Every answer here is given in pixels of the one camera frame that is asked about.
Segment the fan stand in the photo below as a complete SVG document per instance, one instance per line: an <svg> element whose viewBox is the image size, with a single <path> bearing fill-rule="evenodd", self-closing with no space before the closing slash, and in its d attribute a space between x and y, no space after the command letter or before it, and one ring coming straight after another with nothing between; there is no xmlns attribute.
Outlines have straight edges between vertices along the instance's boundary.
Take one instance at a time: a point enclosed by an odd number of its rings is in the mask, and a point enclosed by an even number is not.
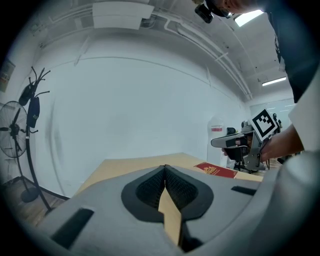
<svg viewBox="0 0 320 256"><path fill-rule="evenodd" d="M30 167L30 172L33 178L33 182L35 185L35 189L37 190L38 194L40 195L45 207L47 208L47 211L45 213L45 215L47 215L49 212L51 212L53 209L50 207L50 205L48 204L44 194L42 193L37 177L36 177L36 173L35 173L35 169L34 169L34 165L32 163L32 158L31 158L31 151L30 151L30 127L28 125L26 125L25 128L25 145L26 145L26 155L28 158L28 163L29 163L29 167Z"/></svg>
<svg viewBox="0 0 320 256"><path fill-rule="evenodd" d="M16 138L14 138L14 145L15 145L15 154L18 156L18 145L17 145ZM19 157L16 158L16 161L18 163L18 168L19 168L19 172L21 175L21 179L22 179L23 185L25 187L25 191L23 191L21 193L20 198L24 203L30 203L30 202L37 199L39 193L35 187L27 187L25 177L21 171Z"/></svg>

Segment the person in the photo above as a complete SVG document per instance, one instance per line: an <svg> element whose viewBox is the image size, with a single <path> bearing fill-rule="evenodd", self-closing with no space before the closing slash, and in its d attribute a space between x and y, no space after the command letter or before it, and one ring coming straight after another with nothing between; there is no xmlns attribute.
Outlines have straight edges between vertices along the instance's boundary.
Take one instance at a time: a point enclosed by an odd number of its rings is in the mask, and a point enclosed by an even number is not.
<svg viewBox="0 0 320 256"><path fill-rule="evenodd" d="M318 34L314 15L299 1L289 0L214 0L218 9L233 14L262 10L268 14L275 32L275 50L287 73L294 102L297 103L312 81L319 66L319 49L314 36ZM304 150L300 137L291 124L269 140L261 151L261 161L292 155Z"/></svg>
<svg viewBox="0 0 320 256"><path fill-rule="evenodd" d="M282 122L281 122L281 120L279 119L277 119L277 114L276 113L273 113L273 120L275 121L275 123L276 123L276 126L277 126L277 128L274 130L274 132L273 132L273 134L275 135L275 134L279 134L280 132L281 132L281 129L282 129Z"/></svg>

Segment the red book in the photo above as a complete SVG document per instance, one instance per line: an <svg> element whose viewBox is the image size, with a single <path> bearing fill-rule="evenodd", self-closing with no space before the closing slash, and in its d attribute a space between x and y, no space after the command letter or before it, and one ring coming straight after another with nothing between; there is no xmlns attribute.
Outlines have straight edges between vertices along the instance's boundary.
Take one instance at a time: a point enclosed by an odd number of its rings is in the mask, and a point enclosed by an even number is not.
<svg viewBox="0 0 320 256"><path fill-rule="evenodd" d="M208 162L199 163L195 167L203 170L206 174L216 175L216 176L221 176L226 178L234 178L237 174L236 170L223 168Z"/></svg>

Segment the standing fan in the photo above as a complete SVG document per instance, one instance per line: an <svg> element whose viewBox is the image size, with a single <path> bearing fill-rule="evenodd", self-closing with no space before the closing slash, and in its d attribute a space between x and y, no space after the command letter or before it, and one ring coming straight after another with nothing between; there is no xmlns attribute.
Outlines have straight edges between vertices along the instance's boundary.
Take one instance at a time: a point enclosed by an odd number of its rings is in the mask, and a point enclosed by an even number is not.
<svg viewBox="0 0 320 256"><path fill-rule="evenodd" d="M16 158L25 191L21 200L25 203L35 200L39 193L35 187L28 188L21 171L19 157L26 151L27 112L17 101L9 101L0 110L0 148L8 157Z"/></svg>

